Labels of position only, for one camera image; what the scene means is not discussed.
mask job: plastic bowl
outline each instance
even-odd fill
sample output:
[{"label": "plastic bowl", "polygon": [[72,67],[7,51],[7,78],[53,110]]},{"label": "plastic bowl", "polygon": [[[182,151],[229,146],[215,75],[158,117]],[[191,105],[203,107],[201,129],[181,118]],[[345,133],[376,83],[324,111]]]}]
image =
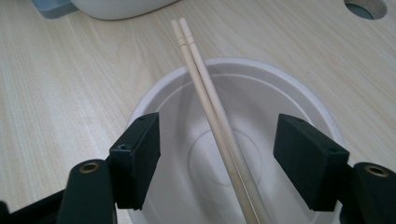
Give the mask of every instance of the plastic bowl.
[{"label": "plastic bowl", "polygon": [[[205,61],[273,223],[339,223],[334,213],[310,211],[273,156],[279,113],[305,119],[341,146],[320,100],[295,78],[240,58]],[[133,223],[245,223],[230,178],[186,67],[158,82],[130,123],[160,112],[161,151],[142,211]]]}]

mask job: wood grain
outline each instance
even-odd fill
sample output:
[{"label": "wood grain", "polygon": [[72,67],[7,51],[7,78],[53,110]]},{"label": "wood grain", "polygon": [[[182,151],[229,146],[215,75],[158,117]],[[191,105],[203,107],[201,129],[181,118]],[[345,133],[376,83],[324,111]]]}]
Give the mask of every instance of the wood grain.
[{"label": "wood grain", "polygon": [[181,0],[122,21],[46,20],[0,0],[0,200],[15,211],[104,158],[141,97],[184,65],[169,21],[185,17],[204,58],[245,57],[303,82],[354,161],[396,171],[396,1],[368,21],[342,0]]}]

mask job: white bowl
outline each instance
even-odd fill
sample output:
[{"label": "white bowl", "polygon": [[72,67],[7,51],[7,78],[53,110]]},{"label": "white bowl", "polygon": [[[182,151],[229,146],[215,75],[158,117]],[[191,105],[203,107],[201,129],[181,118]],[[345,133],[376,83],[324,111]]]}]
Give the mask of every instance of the white bowl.
[{"label": "white bowl", "polygon": [[148,13],[176,0],[71,0],[85,14],[101,20],[121,20]]},{"label": "white bowl", "polygon": [[[305,119],[341,146],[320,100],[293,77],[240,58],[205,61],[273,223],[339,223],[334,213],[310,211],[274,159],[279,113]],[[164,77],[142,99],[129,124],[160,112],[161,152],[136,224],[245,223],[230,179],[186,67]]]}]

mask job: wooden chopstick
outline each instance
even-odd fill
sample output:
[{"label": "wooden chopstick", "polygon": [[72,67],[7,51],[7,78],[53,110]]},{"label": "wooden chopstick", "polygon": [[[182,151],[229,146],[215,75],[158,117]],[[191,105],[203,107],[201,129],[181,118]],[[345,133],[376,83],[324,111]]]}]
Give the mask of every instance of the wooden chopstick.
[{"label": "wooden chopstick", "polygon": [[189,67],[194,87],[204,106],[206,117],[215,136],[220,155],[232,181],[245,220],[247,223],[270,223],[262,197],[233,134],[216,88],[191,35],[190,28],[184,18],[180,19],[179,22],[180,24],[172,21],[172,26]]}]

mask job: hole in white container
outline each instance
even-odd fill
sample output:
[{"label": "hole in white container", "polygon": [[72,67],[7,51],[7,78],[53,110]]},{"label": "hole in white container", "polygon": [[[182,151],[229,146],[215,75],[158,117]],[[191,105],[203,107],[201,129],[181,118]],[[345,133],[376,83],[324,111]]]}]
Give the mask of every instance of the hole in white container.
[{"label": "hole in white container", "polygon": [[382,0],[344,0],[344,3],[353,14],[367,20],[384,18],[388,12],[387,5]]}]

